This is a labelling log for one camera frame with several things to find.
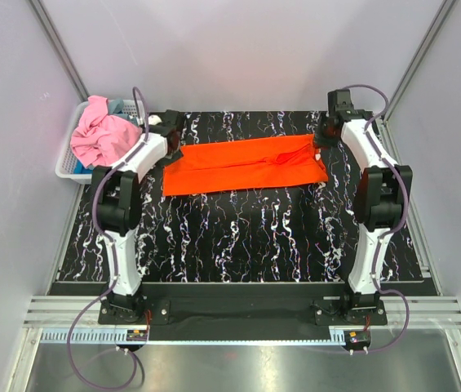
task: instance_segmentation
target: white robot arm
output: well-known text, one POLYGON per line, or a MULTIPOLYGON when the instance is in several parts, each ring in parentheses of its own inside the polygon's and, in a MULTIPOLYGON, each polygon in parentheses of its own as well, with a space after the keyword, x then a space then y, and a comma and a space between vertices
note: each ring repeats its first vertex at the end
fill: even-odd
MULTIPOLYGON (((180 154, 178 150, 183 124, 184 115, 172 110, 167 110, 162 120, 150 116, 147 140, 144 141, 143 134, 140 141, 112 165, 119 167, 120 163, 124 163, 100 190, 98 222, 107 234, 105 237, 113 239, 111 243, 104 238, 111 273, 109 286, 113 287, 106 302, 110 308, 130 316, 143 312, 141 279, 135 262, 135 228, 142 213, 140 183, 158 161, 172 154, 180 154)), ((93 195, 110 171, 111 167, 95 167, 92 172, 93 195)))
POLYGON ((348 89, 328 93, 328 113, 321 113, 314 142, 319 147, 333 147, 341 140, 353 153, 362 172, 353 201, 359 223, 359 242, 347 289, 341 298, 344 313, 376 310, 379 306, 380 275, 391 234, 404 214, 404 197, 389 168, 395 167, 410 194, 413 173, 391 158, 373 132, 365 110, 355 110, 348 89), (380 242, 379 254, 375 255, 380 242))

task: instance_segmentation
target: orange towel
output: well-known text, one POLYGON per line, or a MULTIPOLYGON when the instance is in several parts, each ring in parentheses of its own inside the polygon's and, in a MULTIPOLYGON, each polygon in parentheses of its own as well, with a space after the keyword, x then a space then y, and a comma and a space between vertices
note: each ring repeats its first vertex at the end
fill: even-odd
POLYGON ((186 145, 165 167, 163 195, 277 188, 328 181, 313 135, 186 145))

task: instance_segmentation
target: gray wall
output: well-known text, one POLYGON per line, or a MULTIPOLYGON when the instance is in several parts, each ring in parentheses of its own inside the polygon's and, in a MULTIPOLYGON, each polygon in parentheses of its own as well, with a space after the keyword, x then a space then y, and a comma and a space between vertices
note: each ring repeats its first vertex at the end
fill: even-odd
POLYGON ((461 304, 461 2, 390 119, 446 294, 461 304))
POLYGON ((137 84, 151 109, 306 110, 355 82, 391 94, 441 0, 44 3, 91 94, 137 84))
POLYGON ((0 2, 0 391, 76 189, 54 166, 77 103, 27 2, 0 2))

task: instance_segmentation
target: black platform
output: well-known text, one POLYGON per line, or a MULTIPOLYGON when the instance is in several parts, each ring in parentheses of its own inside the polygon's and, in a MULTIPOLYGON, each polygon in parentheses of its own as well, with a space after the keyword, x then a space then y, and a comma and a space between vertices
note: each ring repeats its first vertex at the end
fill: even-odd
MULTIPOLYGON (((312 133, 316 125, 317 112, 191 113, 184 143, 300 135, 312 133)), ((358 240, 352 201, 360 171, 343 145, 321 155, 330 177, 326 184, 185 197, 162 197, 162 169, 154 168, 142 184, 144 216, 137 229, 136 258, 144 282, 344 280, 358 240)), ((108 279, 104 244, 91 227, 89 199, 86 187, 52 294, 85 290, 65 288, 69 283, 108 279)), ((407 228, 392 238, 383 281, 414 286, 423 281, 407 228)), ((431 286, 424 290, 430 292, 431 286)))

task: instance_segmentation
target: silver floor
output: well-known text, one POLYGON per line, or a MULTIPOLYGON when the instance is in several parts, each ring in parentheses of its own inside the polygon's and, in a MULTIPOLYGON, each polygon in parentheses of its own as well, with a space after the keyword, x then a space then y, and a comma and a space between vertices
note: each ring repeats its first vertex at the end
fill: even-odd
MULTIPOLYGON (((373 331, 373 346, 392 339, 373 331)), ((112 352, 90 362, 106 345, 74 345, 82 373, 104 386, 122 384, 132 361, 112 352)), ((132 391, 461 391, 442 330, 412 330, 379 354, 344 354, 339 347, 149 345, 136 352, 144 367, 132 391)), ((64 345, 41 344, 27 391, 88 391, 72 373, 64 345)))

